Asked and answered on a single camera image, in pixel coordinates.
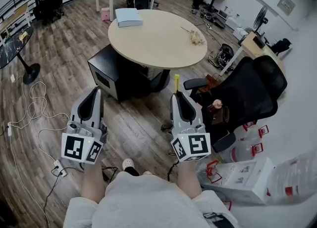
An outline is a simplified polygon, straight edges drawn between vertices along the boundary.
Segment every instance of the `round table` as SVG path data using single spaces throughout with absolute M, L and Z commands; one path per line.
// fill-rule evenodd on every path
M 24 48 L 33 34 L 32 27 L 25 27 L 15 33 L 3 46 L 0 47 L 0 69 L 10 63 L 16 56 L 20 59 L 25 68 L 23 83 L 28 85 L 32 83 L 40 72 L 40 65 L 35 63 L 28 66 L 20 55 L 20 51 Z
M 139 10 L 142 26 L 109 26 L 108 37 L 112 47 L 123 57 L 151 68 L 164 69 L 154 91 L 163 89 L 170 69 L 184 68 L 201 61 L 207 53 L 207 42 L 202 32 L 188 20 L 165 11 Z M 188 31 L 197 31 L 204 44 L 192 44 Z

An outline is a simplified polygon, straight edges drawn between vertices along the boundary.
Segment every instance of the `blue book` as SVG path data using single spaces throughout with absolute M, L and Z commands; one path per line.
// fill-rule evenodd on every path
M 136 8 L 116 9 L 115 15 L 119 28 L 143 25 L 143 19 Z

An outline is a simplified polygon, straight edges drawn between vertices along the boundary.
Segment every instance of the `electric fan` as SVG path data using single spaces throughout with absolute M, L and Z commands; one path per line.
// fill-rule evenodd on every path
M 255 33 L 258 32 L 259 28 L 263 25 L 263 24 L 267 24 L 268 23 L 268 19 L 265 17 L 266 15 L 266 11 L 267 11 L 267 7 L 263 6 L 261 11 L 259 12 L 259 14 L 257 15 L 257 18 L 254 22 L 254 29 L 256 30 Z

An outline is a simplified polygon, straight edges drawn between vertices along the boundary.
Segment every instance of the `white cable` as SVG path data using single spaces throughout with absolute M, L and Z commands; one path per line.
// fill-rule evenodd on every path
M 22 76 L 19 76 L 19 77 L 16 79 L 15 82 L 17 82 L 19 78 L 23 78 L 23 77 L 22 77 Z M 32 90 L 32 88 L 33 88 L 36 84 L 39 84 L 39 83 L 41 83 L 41 84 L 43 84 L 43 85 L 45 86 L 44 95 L 43 95 L 43 96 L 38 96 L 38 97 L 32 97 L 32 96 L 31 96 L 31 90 Z M 26 97 L 25 97 L 25 94 L 24 94 L 24 84 L 23 84 L 23 82 L 22 82 L 22 95 L 23 95 L 23 97 L 24 97 L 25 107 L 26 107 L 26 106 L 27 106 L 27 101 L 26 101 Z M 21 129 L 25 128 L 26 126 L 28 126 L 28 125 L 31 123 L 31 121 L 32 121 L 33 119 L 37 119 L 37 118 L 39 118 L 39 117 L 42 116 L 42 115 L 43 115 L 44 117 L 48 118 L 48 119 L 54 118 L 54 117 L 56 117 L 56 116 L 58 116 L 58 115 L 65 115 L 65 116 L 68 118 L 68 121 L 67 121 L 67 122 L 69 122 L 69 117 L 68 117 L 68 115 L 65 114 L 65 113 L 59 113 L 59 114 L 56 114 L 56 115 L 53 115 L 53 116 L 47 116 L 47 115 L 44 114 L 44 111 L 45 111 L 46 106 L 47 106 L 47 104 L 48 104 L 48 101 L 46 100 L 45 95 L 46 95 L 46 85 L 45 85 L 42 81 L 37 81 L 35 84 L 33 84 L 33 85 L 31 86 L 31 88 L 30 88 L 29 96 L 30 96 L 30 98 L 31 98 L 32 100 L 34 100 L 34 99 L 39 99 L 39 98 L 43 99 L 43 100 L 42 100 L 42 106 L 41 106 L 41 113 L 40 113 L 40 115 L 35 116 L 35 114 L 36 114 L 36 106 L 35 106 L 35 102 L 32 101 L 32 102 L 30 103 L 30 105 L 26 108 L 26 111 L 25 111 L 25 114 L 24 114 L 23 118 L 22 118 L 20 121 L 18 121 L 18 122 L 9 122 L 9 123 L 8 123 L 8 126 L 16 127 L 16 128 L 19 128 L 19 129 L 21 130 Z M 31 106 L 32 104 L 34 105 L 34 114 L 31 116 L 31 115 L 29 114 L 29 108 L 30 108 L 30 106 Z M 14 123 L 14 124 L 20 123 L 20 122 L 26 117 L 26 115 L 28 115 L 29 118 L 30 118 L 30 121 L 29 121 L 26 125 L 24 125 L 23 127 L 19 127 L 19 126 L 13 125 L 13 123 Z M 38 133 L 38 137 L 37 137 L 37 147 L 38 147 L 38 149 L 39 149 L 41 152 L 43 152 L 44 154 L 46 154 L 48 157 L 50 157 L 51 159 L 53 159 L 54 161 L 55 161 L 55 159 L 54 159 L 51 155 L 49 155 L 47 152 L 45 152 L 43 149 L 40 148 L 40 145 L 39 145 L 39 142 L 40 142 L 40 133 L 41 133 L 42 131 L 44 131 L 44 130 L 48 130 L 48 131 L 62 131 L 62 130 L 65 130 L 66 128 L 67 128 L 67 126 L 64 127 L 64 128 L 62 128 L 62 129 L 57 129 L 57 130 L 55 130 L 55 129 L 42 129 L 42 130 L 40 130 L 39 133 Z
M 21 175 L 20 175 L 20 172 L 19 172 L 19 169 L 18 169 L 18 166 L 16 164 L 16 160 L 15 160 L 15 156 L 14 156 L 14 152 L 13 152 L 13 149 L 12 149 L 12 140 L 11 140 L 11 137 L 10 137 L 10 150 L 12 152 L 12 155 L 13 155 L 13 160 L 14 160 L 14 164 L 15 164 L 15 167 L 16 167 L 16 170 L 18 172 L 18 175 L 19 175 L 19 178 L 20 178 L 20 181 L 23 185 L 23 187 L 25 188 L 25 190 L 29 193 L 29 195 L 31 196 L 31 198 L 33 199 L 33 201 L 39 206 L 40 210 L 43 212 L 43 214 L 45 215 L 45 218 L 49 224 L 49 228 L 51 228 L 51 224 L 50 224 L 50 221 L 49 221 L 49 218 L 47 217 L 47 215 L 45 214 L 45 212 L 43 211 L 43 209 L 41 208 L 41 206 L 39 205 L 39 203 L 35 200 L 35 198 L 33 197 L 33 195 L 30 193 L 30 191 L 27 189 L 27 187 L 25 186 L 22 178 L 21 178 Z

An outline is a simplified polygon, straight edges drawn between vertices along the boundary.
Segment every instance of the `black round table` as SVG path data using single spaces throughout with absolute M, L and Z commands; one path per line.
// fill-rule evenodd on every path
M 26 36 L 20 39 L 20 36 L 26 32 Z M 5 44 L 0 47 L 0 69 L 4 68 L 9 62 L 11 62 L 16 56 L 20 59 L 21 63 L 25 68 L 25 73 L 23 76 L 23 83 L 28 85 L 32 83 L 40 72 L 39 64 L 32 64 L 28 66 L 20 55 L 20 51 L 30 40 L 33 34 L 32 27 L 23 27 L 17 33 L 15 33 Z

